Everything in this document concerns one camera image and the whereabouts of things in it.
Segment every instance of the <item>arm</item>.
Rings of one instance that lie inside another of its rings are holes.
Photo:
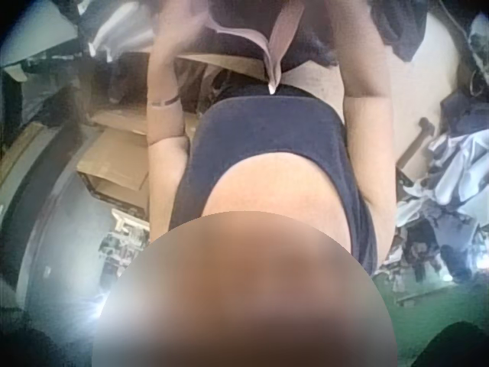
[[[379,264],[396,215],[393,112],[384,45],[366,0],[326,0],[345,85],[348,153],[377,237]]]
[[[189,140],[173,60],[199,34],[206,12],[191,15],[189,0],[167,0],[147,70],[147,143],[150,240],[168,231],[176,190],[185,170]],[[174,101],[168,106],[166,102]]]

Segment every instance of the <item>metal tool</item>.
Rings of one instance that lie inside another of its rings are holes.
[[[414,154],[421,148],[423,142],[430,136],[435,134],[435,126],[426,117],[419,120],[419,126],[421,126],[421,132],[418,134],[416,139],[410,144],[403,155],[397,160],[397,167],[403,169],[407,162],[414,156]]]

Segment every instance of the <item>dark navy top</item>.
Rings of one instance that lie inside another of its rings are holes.
[[[335,110],[307,93],[281,87],[244,88],[213,105],[202,117],[176,192],[170,229],[202,215],[219,178],[246,158],[288,152],[316,163],[341,199],[351,236],[351,254],[368,274],[377,265],[370,212],[353,174],[345,127]]]

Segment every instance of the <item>green floor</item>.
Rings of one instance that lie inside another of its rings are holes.
[[[389,311],[396,335],[399,366],[408,366],[428,342],[446,326],[468,321],[489,333],[489,287],[455,286],[430,294],[411,307],[396,305],[392,287],[386,275],[374,279]]]

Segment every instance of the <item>hand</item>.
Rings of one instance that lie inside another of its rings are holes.
[[[164,0],[151,57],[170,63],[199,36],[209,16],[206,0]]]

